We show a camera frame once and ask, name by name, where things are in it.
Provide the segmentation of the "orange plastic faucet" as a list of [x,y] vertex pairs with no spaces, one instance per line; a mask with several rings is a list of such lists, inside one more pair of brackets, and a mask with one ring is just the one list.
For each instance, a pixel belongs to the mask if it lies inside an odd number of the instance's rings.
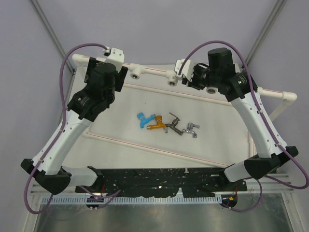
[[165,133],[168,133],[168,128],[165,123],[162,122],[163,118],[162,116],[155,116],[155,122],[156,124],[154,125],[148,125],[147,129],[148,130],[154,130],[154,129],[163,129]]

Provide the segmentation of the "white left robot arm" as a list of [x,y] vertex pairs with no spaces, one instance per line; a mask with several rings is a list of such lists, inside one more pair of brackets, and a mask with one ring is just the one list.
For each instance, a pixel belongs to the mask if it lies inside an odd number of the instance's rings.
[[85,87],[68,103],[66,118],[41,153],[22,161],[21,167],[49,193],[57,195],[67,187],[77,186],[87,186],[92,192],[102,189],[103,180],[95,168],[69,168],[62,163],[80,135],[114,102],[115,92],[121,91],[127,71],[122,61],[90,58]]

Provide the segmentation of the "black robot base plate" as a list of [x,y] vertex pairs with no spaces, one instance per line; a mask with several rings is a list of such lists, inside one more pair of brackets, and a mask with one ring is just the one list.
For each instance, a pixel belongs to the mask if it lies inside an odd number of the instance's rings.
[[92,193],[118,192],[119,197],[214,196],[215,192],[247,191],[244,179],[229,182],[222,168],[95,169],[98,178],[86,190]]

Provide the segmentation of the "chrome metal faucet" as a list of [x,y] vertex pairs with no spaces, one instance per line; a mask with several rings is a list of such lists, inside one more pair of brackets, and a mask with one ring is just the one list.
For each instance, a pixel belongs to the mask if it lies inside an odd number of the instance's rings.
[[192,137],[195,139],[195,138],[197,138],[197,133],[194,131],[194,128],[199,129],[200,126],[199,126],[199,125],[196,125],[196,124],[194,124],[194,123],[189,122],[189,123],[187,124],[187,128],[186,128],[186,129],[183,129],[183,133],[191,134]]

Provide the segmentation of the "white PVC pipe frame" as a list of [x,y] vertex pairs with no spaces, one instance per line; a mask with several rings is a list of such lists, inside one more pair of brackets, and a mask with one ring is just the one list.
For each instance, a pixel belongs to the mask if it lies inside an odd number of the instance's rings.
[[[173,72],[173,65],[129,64],[122,90],[82,133],[65,162],[80,157],[97,168],[224,168],[256,155],[256,140],[232,104],[220,94],[169,86],[166,75]],[[138,113],[162,116],[163,123],[178,117],[180,130],[194,123],[197,137],[141,128]]]

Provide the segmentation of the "blue plastic faucet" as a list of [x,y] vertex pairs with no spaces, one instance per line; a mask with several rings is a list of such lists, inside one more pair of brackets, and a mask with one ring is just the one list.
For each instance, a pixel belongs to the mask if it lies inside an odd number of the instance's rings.
[[150,115],[149,117],[145,117],[143,112],[137,114],[137,118],[140,121],[140,128],[144,128],[146,124],[155,119],[155,115]]

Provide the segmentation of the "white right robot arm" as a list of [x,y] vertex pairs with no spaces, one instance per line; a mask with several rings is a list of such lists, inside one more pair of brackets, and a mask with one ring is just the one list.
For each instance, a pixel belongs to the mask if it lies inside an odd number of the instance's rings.
[[197,90],[214,87],[225,96],[244,121],[256,147],[256,155],[228,166],[218,179],[219,187],[230,190],[236,181],[260,179],[298,155],[295,146],[288,146],[275,129],[262,104],[256,83],[246,72],[237,72],[232,53],[227,48],[208,52],[208,65],[202,68],[189,59],[182,59],[182,83]]

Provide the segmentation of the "grey metal faucet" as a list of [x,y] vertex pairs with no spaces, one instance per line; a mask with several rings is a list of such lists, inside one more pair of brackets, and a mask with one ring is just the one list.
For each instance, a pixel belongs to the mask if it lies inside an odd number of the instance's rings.
[[174,115],[173,113],[169,112],[172,116],[175,117],[175,119],[171,123],[166,123],[166,127],[172,129],[174,132],[176,132],[178,135],[182,136],[183,131],[177,128],[178,123],[180,122],[180,119]]

